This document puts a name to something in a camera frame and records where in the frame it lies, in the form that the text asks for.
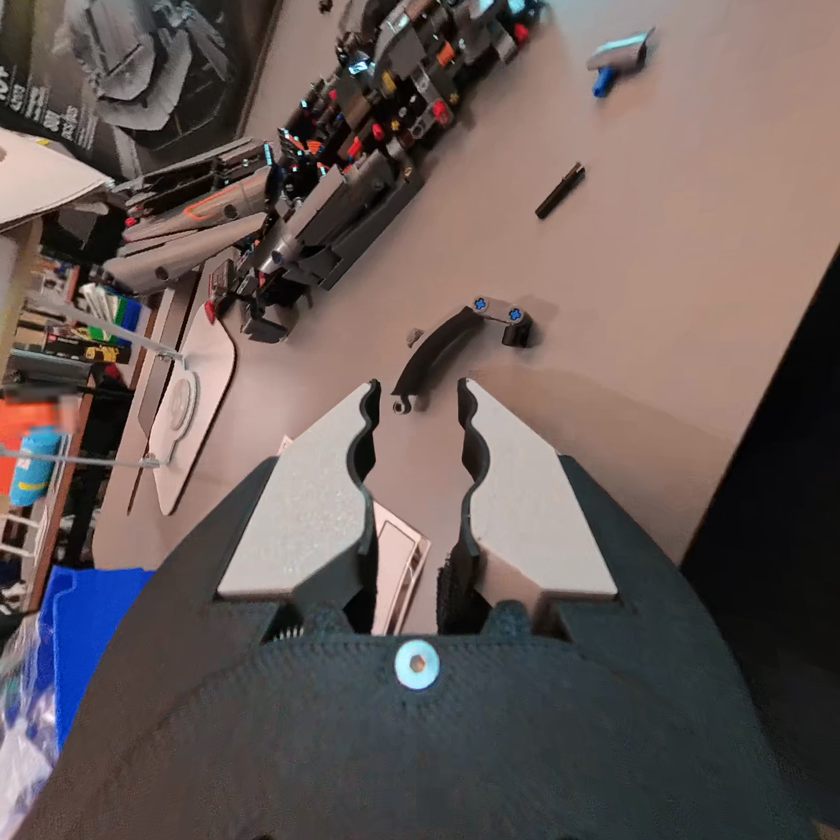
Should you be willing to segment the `blue plastic bin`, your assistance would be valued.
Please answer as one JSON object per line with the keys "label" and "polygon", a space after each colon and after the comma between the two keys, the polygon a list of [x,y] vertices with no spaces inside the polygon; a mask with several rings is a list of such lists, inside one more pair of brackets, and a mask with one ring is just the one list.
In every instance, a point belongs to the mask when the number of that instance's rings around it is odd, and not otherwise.
{"label": "blue plastic bin", "polygon": [[143,569],[51,571],[38,614],[35,690],[55,702],[58,751],[107,645],[153,575]]}

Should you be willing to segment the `white round disc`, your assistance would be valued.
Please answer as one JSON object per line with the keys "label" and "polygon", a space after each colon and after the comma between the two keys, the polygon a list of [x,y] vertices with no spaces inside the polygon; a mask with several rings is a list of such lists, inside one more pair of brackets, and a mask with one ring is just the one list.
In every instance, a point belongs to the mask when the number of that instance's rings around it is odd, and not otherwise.
{"label": "white round disc", "polygon": [[174,433],[184,432],[192,421],[197,401],[197,381],[193,371],[175,371],[164,394],[165,417]]}

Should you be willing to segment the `grey lego piece blue pin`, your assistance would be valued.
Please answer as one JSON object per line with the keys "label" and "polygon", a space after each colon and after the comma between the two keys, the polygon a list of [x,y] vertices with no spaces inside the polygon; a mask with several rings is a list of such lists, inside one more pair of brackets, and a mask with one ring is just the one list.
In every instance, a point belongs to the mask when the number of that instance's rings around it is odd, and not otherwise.
{"label": "grey lego piece blue pin", "polygon": [[648,55],[648,41],[655,32],[651,27],[642,33],[609,41],[600,46],[586,61],[588,71],[596,73],[592,95],[604,99],[620,76],[641,70]]}

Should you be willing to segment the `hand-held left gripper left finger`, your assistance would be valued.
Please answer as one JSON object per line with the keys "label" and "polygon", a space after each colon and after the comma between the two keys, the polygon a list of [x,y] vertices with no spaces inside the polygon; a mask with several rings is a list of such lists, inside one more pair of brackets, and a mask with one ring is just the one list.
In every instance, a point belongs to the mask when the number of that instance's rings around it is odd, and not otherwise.
{"label": "hand-held left gripper left finger", "polygon": [[364,382],[278,455],[218,585],[227,600],[375,595],[377,537],[364,479],[382,387]]}

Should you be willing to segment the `black lego axle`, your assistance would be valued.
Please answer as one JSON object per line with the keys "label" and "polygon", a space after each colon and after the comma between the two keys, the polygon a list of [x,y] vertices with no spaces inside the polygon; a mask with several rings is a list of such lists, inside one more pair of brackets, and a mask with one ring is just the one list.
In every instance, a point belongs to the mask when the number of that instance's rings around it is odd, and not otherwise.
{"label": "black lego axle", "polygon": [[562,202],[582,183],[586,169],[582,163],[576,162],[563,176],[558,185],[552,189],[535,210],[538,220],[545,220]]}

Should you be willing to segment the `orange plastic container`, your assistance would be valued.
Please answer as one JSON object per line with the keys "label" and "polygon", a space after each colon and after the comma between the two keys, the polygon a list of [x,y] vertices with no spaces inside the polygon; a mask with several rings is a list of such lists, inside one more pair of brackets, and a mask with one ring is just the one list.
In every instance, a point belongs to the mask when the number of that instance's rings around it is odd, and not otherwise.
{"label": "orange plastic container", "polygon": [[55,425],[64,435],[59,449],[77,431],[79,400],[61,397],[56,402],[9,402],[1,401],[1,491],[8,496],[16,460],[32,453],[18,451],[21,439],[33,428]]}

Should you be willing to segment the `lego instruction booklet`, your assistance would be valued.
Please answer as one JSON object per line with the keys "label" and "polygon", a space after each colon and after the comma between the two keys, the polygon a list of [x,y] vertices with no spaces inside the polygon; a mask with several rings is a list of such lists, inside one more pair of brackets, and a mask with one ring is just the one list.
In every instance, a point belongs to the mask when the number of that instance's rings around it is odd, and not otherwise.
{"label": "lego instruction booklet", "polygon": [[[338,581],[309,584],[308,580],[336,556],[352,549],[364,534],[366,514],[361,486],[343,473],[344,455],[320,454],[316,445],[328,437],[315,433],[301,436],[302,444],[291,455],[284,437],[278,451],[276,474],[266,486],[269,501],[280,504],[278,567],[271,569],[269,583],[282,591],[304,585],[303,600],[319,601],[338,596],[341,602],[354,598],[355,573],[339,567]],[[372,503],[377,548],[376,600],[372,633],[392,635],[403,626],[417,577],[424,566],[430,542],[404,520]]]}

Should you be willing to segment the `light blue cylinder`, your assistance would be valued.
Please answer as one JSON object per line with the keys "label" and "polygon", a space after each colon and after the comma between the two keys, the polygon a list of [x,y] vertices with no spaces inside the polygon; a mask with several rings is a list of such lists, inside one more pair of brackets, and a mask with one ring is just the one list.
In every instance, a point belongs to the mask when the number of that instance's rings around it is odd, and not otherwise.
{"label": "light blue cylinder", "polygon": [[[36,455],[56,456],[64,441],[64,435],[55,425],[35,427],[20,442],[17,450]],[[16,460],[12,484],[9,490],[10,505],[15,508],[30,508],[37,500],[46,496],[56,463],[50,460],[20,456]]]}

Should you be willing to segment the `dark grey lego car model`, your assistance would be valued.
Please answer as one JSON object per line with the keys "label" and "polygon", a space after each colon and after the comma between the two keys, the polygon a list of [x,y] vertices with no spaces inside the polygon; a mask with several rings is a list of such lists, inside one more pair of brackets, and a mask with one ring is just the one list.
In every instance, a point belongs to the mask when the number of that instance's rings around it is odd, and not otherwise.
{"label": "dark grey lego car model", "polygon": [[173,288],[211,272],[210,320],[238,305],[242,332],[278,343],[301,298],[328,291],[424,185],[414,158],[455,123],[467,92],[508,63],[544,2],[348,2],[338,65],[276,142],[239,140],[129,185],[122,244],[101,268],[114,290]]}

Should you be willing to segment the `beige rounded board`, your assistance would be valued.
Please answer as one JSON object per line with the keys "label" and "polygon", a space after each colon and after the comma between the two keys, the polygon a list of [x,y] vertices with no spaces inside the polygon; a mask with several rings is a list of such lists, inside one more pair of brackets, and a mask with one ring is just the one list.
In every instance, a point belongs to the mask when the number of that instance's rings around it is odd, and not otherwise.
{"label": "beige rounded board", "polygon": [[[152,465],[138,467],[134,471],[135,478],[125,508],[127,514],[133,509],[146,472],[152,475],[162,515],[167,517],[173,513],[187,481],[193,475],[197,459],[233,379],[235,343],[221,320],[207,314],[203,303],[185,324],[178,353],[179,360],[152,361],[143,388],[135,393],[130,415],[133,425],[127,426],[127,430],[137,433],[140,456]],[[153,383],[152,368],[155,366],[163,368],[168,374],[161,388]],[[194,372],[197,401],[188,428],[178,434],[169,428],[164,399],[174,372],[180,369]]]}

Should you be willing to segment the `cardboard box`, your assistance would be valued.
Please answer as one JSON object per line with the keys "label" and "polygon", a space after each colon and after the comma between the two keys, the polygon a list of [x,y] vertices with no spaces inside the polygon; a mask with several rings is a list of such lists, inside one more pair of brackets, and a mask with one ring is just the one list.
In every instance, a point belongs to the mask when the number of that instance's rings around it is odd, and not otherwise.
{"label": "cardboard box", "polygon": [[40,217],[1,235],[1,373],[14,344],[18,318],[30,286],[30,277],[43,231]]}

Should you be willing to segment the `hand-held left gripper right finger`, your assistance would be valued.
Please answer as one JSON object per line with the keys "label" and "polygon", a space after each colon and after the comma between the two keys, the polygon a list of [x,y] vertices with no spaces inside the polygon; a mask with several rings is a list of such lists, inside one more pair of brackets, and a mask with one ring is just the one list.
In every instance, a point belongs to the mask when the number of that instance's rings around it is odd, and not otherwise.
{"label": "hand-held left gripper right finger", "polygon": [[536,631],[556,602],[613,602],[617,585],[559,453],[476,381],[459,380],[457,397],[471,485],[437,577],[437,632],[478,634],[508,602]]}

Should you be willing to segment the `black curved lego piece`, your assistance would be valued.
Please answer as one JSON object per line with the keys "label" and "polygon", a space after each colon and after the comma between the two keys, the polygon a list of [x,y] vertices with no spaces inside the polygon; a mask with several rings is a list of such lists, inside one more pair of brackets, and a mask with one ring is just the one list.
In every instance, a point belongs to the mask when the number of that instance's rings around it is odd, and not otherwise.
{"label": "black curved lego piece", "polygon": [[417,398],[428,393],[438,362],[458,342],[477,334],[486,323],[491,322],[503,328],[503,346],[518,350],[528,348],[534,320],[523,306],[485,295],[474,296],[434,329],[425,331],[411,348],[412,353],[392,390],[394,414],[410,414]]}

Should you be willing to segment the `black lego set box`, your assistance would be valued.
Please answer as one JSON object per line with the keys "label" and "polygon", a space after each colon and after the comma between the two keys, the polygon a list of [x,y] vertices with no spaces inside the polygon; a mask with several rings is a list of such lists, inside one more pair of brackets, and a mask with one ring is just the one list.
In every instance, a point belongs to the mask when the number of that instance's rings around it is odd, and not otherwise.
{"label": "black lego set box", "polygon": [[275,1],[2,1],[2,128],[128,181],[243,131]]}

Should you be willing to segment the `white paper sheet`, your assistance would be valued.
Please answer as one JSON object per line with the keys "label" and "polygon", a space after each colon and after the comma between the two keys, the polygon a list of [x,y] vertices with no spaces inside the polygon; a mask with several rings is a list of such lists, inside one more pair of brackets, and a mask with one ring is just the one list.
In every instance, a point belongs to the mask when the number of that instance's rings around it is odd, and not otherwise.
{"label": "white paper sheet", "polygon": [[1,129],[1,232],[107,195],[115,181],[61,148]]}

